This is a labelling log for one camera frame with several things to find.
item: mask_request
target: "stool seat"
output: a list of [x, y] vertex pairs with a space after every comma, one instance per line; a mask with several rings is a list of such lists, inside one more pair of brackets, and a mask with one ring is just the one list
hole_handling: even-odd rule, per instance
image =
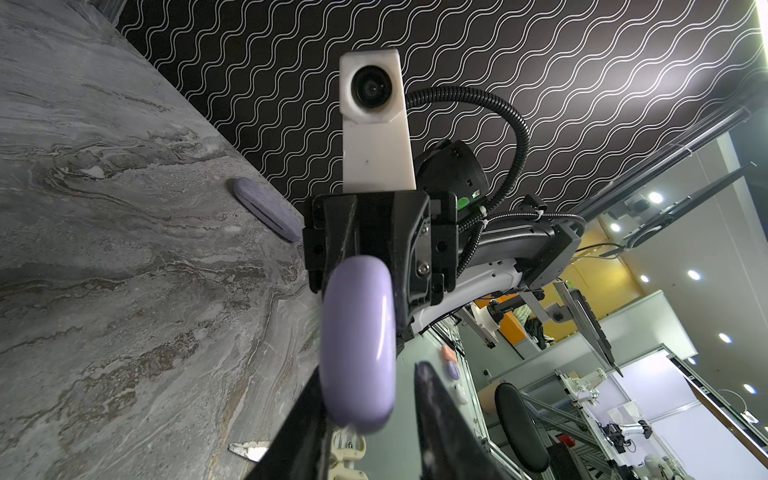
[[536, 432], [520, 392], [511, 383], [502, 383], [494, 396], [498, 420], [509, 446], [522, 466], [541, 473], [549, 466], [549, 454]]

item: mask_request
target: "wavy line pattern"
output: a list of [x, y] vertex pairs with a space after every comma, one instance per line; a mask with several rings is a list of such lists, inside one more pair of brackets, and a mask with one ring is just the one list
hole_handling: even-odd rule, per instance
[[[506, 207], [533, 192], [573, 207], [768, 76], [741, 0], [129, 0], [118, 29], [297, 206], [340, 189], [337, 69], [353, 49], [398, 48], [406, 90], [513, 102], [533, 135]], [[409, 123], [414, 152], [462, 139], [503, 181], [515, 138], [493, 114], [439, 104]]]

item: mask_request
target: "recessed light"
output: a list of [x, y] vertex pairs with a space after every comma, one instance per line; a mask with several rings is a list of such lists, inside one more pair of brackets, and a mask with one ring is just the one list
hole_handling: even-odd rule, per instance
[[655, 204], [660, 204], [664, 201], [664, 197], [662, 197], [659, 192], [650, 192], [648, 194], [648, 200], [654, 202]]

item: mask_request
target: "camera lens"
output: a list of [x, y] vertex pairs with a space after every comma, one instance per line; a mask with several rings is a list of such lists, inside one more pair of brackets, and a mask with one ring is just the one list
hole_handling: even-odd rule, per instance
[[392, 82], [381, 68], [368, 65], [352, 78], [352, 95], [363, 108], [378, 108], [392, 96]]

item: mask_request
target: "purple soap bar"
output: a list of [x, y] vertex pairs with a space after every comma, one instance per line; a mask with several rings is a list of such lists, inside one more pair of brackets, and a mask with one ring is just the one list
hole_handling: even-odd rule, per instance
[[448, 364], [445, 365], [445, 371], [448, 372], [448, 376], [454, 380], [458, 380], [462, 377], [462, 374], [459, 372], [458, 365], [456, 365], [456, 362], [448, 361]]
[[235, 197], [273, 232], [289, 242], [302, 238], [302, 221], [285, 205], [285, 199], [264, 182], [243, 177], [235, 180]]
[[380, 259], [341, 262], [323, 295], [320, 388], [337, 425], [381, 429], [395, 408], [395, 305], [392, 277]]

